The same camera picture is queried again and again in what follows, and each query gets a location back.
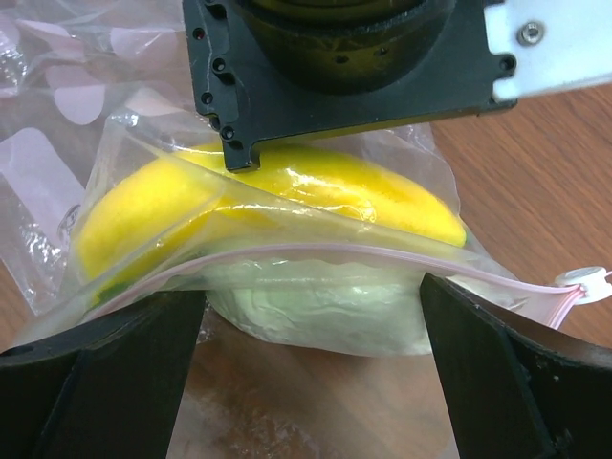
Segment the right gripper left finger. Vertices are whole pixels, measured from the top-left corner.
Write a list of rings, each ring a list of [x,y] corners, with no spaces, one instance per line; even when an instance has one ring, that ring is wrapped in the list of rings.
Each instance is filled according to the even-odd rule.
[[[164,458],[205,309],[158,293],[1,355],[4,458]]]

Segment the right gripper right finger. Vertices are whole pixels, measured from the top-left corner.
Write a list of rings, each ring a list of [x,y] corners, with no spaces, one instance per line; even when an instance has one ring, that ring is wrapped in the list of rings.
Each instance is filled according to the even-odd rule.
[[[420,294],[459,457],[610,457],[610,349],[431,274]]]

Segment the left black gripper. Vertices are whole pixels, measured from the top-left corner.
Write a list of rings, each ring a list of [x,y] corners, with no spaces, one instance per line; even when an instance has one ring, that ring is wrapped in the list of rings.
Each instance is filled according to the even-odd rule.
[[[194,103],[226,169],[264,148],[505,111],[515,56],[487,40],[483,1],[183,3]]]

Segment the white fake vegetable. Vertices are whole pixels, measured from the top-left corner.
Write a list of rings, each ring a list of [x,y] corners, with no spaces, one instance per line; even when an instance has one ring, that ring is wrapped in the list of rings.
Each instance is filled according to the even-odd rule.
[[[420,272],[272,258],[206,266],[201,276],[212,308],[266,342],[364,357],[431,351]]]

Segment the clear zip top bag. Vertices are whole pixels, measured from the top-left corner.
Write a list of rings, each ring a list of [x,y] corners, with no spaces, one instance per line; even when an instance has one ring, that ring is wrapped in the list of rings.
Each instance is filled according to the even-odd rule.
[[[119,286],[111,273],[83,279],[72,241],[107,191],[156,150],[217,143],[224,155],[195,108],[184,2],[2,3],[1,258],[33,312],[9,349],[154,294],[198,292],[205,309],[164,458],[461,458],[430,339],[426,355],[391,357],[266,342],[212,308],[201,276],[206,266],[272,258],[406,269],[422,273],[420,288],[431,274],[558,332],[571,310],[611,296],[605,267],[532,283],[490,258],[461,218],[431,121],[268,146],[255,170],[264,150],[284,145],[354,155],[444,201],[467,230],[462,248],[293,230],[188,244]]]

